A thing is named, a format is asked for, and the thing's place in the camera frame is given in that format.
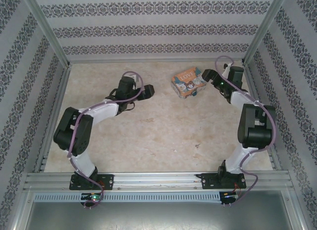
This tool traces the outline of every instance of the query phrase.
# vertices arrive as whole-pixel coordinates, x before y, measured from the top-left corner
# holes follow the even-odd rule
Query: aluminum frame
[[[202,189],[202,181],[196,174],[202,172],[119,172],[114,175],[113,190],[107,193],[207,193],[230,191],[231,189]],[[254,171],[259,176],[257,185],[251,191],[281,191],[284,204],[294,230],[306,230],[307,225],[300,208],[294,186],[288,171]],[[73,173],[29,173],[23,185],[23,192],[11,230],[24,230],[27,227],[32,205],[37,193],[85,193],[91,190],[69,190],[70,177]],[[245,176],[247,186],[254,178]]]

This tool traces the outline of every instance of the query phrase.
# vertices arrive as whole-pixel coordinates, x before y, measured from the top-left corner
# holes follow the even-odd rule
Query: patterned wallpaper
[[[316,5],[285,0],[250,63],[262,102],[276,108],[275,148],[309,229],[317,229]]]
[[[242,58],[273,0],[37,0],[72,61]]]
[[[24,0],[0,0],[0,230],[32,172],[64,68]]]

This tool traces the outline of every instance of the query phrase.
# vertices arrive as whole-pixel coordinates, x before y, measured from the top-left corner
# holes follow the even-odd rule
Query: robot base
[[[234,189],[235,183],[241,188],[247,188],[244,175],[227,172],[225,161],[218,168],[218,173],[202,173],[196,177],[202,179],[203,189]]]
[[[94,172],[91,174],[89,178],[99,183],[103,187],[104,190],[112,190],[114,175],[98,174],[98,170],[96,167]],[[75,174],[71,176],[69,189],[70,190],[100,190],[100,188],[97,185],[89,182],[87,179],[79,175],[77,172],[75,172]]]

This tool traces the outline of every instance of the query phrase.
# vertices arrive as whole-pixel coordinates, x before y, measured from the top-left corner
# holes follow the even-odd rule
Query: enclosure
[[[316,0],[0,6],[0,229],[317,229]],[[192,67],[215,69],[222,55],[244,68],[242,88],[276,110],[274,147],[245,166],[259,182],[232,208],[196,175],[233,153],[241,111],[211,84],[184,100],[170,84]],[[131,70],[155,93],[93,127],[89,156],[114,179],[86,210],[87,191],[69,190],[74,168],[53,135],[66,108],[102,101]],[[254,178],[245,181],[248,189]]]

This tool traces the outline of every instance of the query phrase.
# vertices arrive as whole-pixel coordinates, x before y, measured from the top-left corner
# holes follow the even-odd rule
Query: robotic arm
[[[82,115],[70,157],[76,166],[75,175],[72,176],[73,182],[76,182],[74,186],[82,186],[83,189],[94,187],[94,184],[87,181],[79,175],[79,173],[84,174],[95,182],[99,179],[97,167],[95,167],[95,165],[91,162],[87,151],[92,127],[106,118],[119,115],[124,111],[132,110],[135,106],[134,101],[149,99],[153,96],[153,85],[146,85],[144,86],[144,90],[136,97],[136,99],[127,102],[115,103],[115,101],[129,100],[140,92],[141,88],[136,88],[136,81],[137,77],[135,75],[123,76],[119,82],[118,88],[114,89],[110,95],[103,100],[104,105],[98,106],[94,109],[88,109],[88,111]],[[127,109],[128,105],[133,105],[133,108]],[[57,143],[62,150],[66,150],[66,152],[68,152],[74,132],[74,125],[80,113],[85,110],[87,109],[77,110],[72,107],[65,110],[53,137],[54,142]]]
[[[225,64],[224,68],[225,71],[222,76],[238,89],[241,89],[243,68],[231,66],[231,64]],[[246,90],[242,90],[246,94],[238,92],[215,70],[205,70],[202,77],[206,82],[211,81],[212,85],[220,91],[227,102],[236,106],[242,113],[238,127],[239,144],[233,154],[222,162],[216,174],[203,173],[197,175],[197,177],[202,179],[203,188],[205,189],[235,188],[235,183],[241,188],[246,188],[241,168],[243,169],[250,161],[255,151],[263,149],[271,143],[273,136],[272,123],[264,110],[250,101]],[[273,106],[264,107],[275,121],[275,108]]]

